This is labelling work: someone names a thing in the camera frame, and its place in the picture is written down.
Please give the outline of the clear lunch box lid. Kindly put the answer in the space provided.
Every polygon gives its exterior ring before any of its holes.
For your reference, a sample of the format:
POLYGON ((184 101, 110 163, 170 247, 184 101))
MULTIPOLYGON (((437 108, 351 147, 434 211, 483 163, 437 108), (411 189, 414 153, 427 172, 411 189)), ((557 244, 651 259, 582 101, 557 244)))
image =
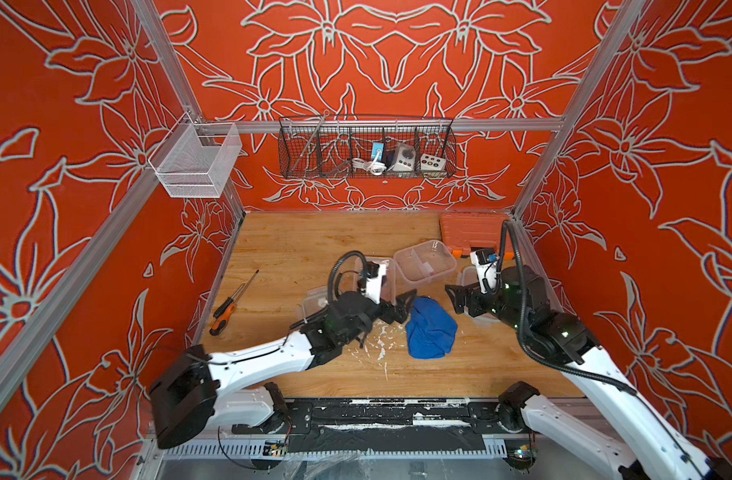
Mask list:
MULTIPOLYGON (((474 287, 479 287, 479 281, 477 276, 477 271, 474 266, 467 266, 465 267, 458 275, 457 277, 457 283, 459 286, 469 286, 473 285, 474 287)), ((468 310, 464 310, 464 315, 469 317, 472 322, 479 326, 479 327, 490 327, 494 324, 499 323, 499 319, 496 318, 492 314, 482 314, 476 317, 472 317, 468 310)))

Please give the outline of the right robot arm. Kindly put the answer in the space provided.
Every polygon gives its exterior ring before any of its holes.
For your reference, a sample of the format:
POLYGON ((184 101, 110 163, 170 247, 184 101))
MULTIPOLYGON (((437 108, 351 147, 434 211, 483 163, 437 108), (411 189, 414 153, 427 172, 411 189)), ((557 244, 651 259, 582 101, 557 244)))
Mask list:
POLYGON ((511 327, 523 351, 569 379, 619 437, 603 435, 523 381, 498 398, 495 418, 503 430, 540 433, 611 479, 732 479, 732 465, 672 427, 578 317, 551 306, 544 279, 530 268, 504 269, 494 287, 448 285, 445 291, 456 313, 491 314, 511 327))

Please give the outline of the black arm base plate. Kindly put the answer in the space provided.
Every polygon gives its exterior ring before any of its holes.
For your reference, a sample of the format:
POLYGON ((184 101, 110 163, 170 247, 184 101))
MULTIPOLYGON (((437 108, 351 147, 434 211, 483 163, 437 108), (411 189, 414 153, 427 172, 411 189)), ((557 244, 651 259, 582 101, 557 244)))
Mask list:
POLYGON ((495 398, 292 398, 287 410, 231 434, 307 434, 318 428, 356 430, 408 427, 460 428, 476 434, 519 434, 525 425, 495 398))

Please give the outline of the blue cleaning cloth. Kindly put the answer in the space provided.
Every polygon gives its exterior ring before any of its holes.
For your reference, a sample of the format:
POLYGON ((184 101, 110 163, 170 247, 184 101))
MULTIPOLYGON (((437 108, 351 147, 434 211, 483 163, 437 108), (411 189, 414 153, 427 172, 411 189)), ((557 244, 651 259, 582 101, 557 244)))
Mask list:
POLYGON ((405 330, 409 355, 418 360, 435 360, 452 351, 458 325, 439 302, 418 297, 405 330))

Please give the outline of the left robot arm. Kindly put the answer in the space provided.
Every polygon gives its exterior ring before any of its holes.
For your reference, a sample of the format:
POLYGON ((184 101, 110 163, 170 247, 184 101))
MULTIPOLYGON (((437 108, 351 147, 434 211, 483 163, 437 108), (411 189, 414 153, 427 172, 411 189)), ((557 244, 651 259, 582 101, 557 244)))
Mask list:
POLYGON ((331 362, 350 343, 364 343, 377 320, 404 323, 416 296, 409 290, 389 303, 348 291, 279 340, 232 352, 184 350, 149 388, 158 447, 172 449, 206 428, 256 427, 281 414, 285 403, 273 378, 331 362))

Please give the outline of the clear lunch box with lid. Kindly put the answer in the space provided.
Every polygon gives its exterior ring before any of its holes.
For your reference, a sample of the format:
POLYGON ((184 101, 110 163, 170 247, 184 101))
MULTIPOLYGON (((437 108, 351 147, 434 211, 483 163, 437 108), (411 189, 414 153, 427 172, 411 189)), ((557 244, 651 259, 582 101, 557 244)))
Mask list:
POLYGON ((397 251, 393 255, 397 271, 411 288, 419 288, 453 276, 457 259, 440 240, 429 240, 397 251))

